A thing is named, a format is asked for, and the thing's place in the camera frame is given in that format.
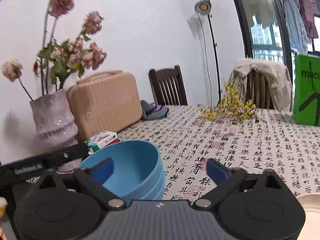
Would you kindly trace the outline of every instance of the blue gripper pad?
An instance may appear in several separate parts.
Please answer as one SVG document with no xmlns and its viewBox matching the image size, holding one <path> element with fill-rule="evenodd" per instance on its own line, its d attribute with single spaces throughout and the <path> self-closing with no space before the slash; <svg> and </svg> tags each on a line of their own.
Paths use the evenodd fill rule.
<svg viewBox="0 0 320 240">
<path fill-rule="evenodd" d="M 232 171 L 217 161 L 211 159 L 207 162 L 208 176 L 219 185 L 231 177 Z"/>
<path fill-rule="evenodd" d="M 114 171 L 114 164 L 113 160 L 110 158 L 106 158 L 102 162 L 94 165 L 90 169 L 88 169 L 88 174 L 90 175 L 91 179 L 95 180 L 96 182 L 103 184 L 110 178 Z"/>
</svg>

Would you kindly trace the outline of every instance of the floor lamp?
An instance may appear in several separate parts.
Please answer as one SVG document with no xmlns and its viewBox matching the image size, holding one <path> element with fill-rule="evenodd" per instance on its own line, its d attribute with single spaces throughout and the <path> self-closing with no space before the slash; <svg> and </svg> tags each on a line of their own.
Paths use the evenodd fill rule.
<svg viewBox="0 0 320 240">
<path fill-rule="evenodd" d="M 218 65 L 218 58 L 217 58 L 217 49 L 216 46 L 217 44 L 214 42 L 214 37 L 213 37 L 213 31 L 212 31 L 212 25 L 211 25 L 211 20 L 210 20 L 210 11 L 211 11 L 211 3 L 210 0 L 201 0 L 199 2 L 196 3 L 195 5 L 195 11 L 201 15 L 207 15 L 208 17 L 208 21 L 209 21 L 209 25 L 210 25 L 210 31 L 211 31 L 211 36 L 212 36 L 212 43 L 213 43 L 213 50 L 214 50 L 214 56 L 215 56 L 215 60 L 216 60 L 216 66 L 217 66 L 217 78 L 218 78 L 218 89 L 219 89 L 219 102 L 218 105 L 220 104 L 221 101 L 221 87 L 220 87 L 220 75 L 219 75 L 219 65 Z"/>
</svg>

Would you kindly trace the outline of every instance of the beige jacket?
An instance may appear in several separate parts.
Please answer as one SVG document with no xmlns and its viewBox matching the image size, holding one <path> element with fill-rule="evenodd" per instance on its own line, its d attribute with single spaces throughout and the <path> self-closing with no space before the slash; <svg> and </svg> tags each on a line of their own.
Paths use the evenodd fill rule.
<svg viewBox="0 0 320 240">
<path fill-rule="evenodd" d="M 234 83 L 234 89 L 241 91 L 240 101 L 245 101 L 247 76 L 252 69 L 267 79 L 274 108 L 279 111 L 292 111 L 292 83 L 287 66 L 281 62 L 252 58 L 238 60 L 229 82 Z"/>
</svg>

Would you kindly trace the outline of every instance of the lamp head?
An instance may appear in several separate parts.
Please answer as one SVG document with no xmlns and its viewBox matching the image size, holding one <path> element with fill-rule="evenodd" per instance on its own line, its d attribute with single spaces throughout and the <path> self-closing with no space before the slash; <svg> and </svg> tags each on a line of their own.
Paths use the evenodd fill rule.
<svg viewBox="0 0 320 240">
<path fill-rule="evenodd" d="M 210 0 L 201 0 L 196 3 L 195 11 L 201 15 L 208 15 L 211 11 Z"/>
</svg>

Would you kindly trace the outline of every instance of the suitcase handle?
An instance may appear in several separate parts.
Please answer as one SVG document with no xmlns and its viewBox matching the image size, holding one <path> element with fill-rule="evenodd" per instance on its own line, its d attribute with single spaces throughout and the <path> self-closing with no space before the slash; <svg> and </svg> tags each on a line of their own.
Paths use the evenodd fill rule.
<svg viewBox="0 0 320 240">
<path fill-rule="evenodd" d="M 82 84 L 88 81 L 93 81 L 95 79 L 100 78 L 101 76 L 108 76 L 108 75 L 117 75 L 122 73 L 122 70 L 109 70 L 109 71 L 103 71 L 103 72 L 99 72 L 99 73 L 95 73 L 93 75 L 91 75 L 90 77 L 86 77 L 83 79 L 78 80 L 76 83 L 77 84 Z"/>
</svg>

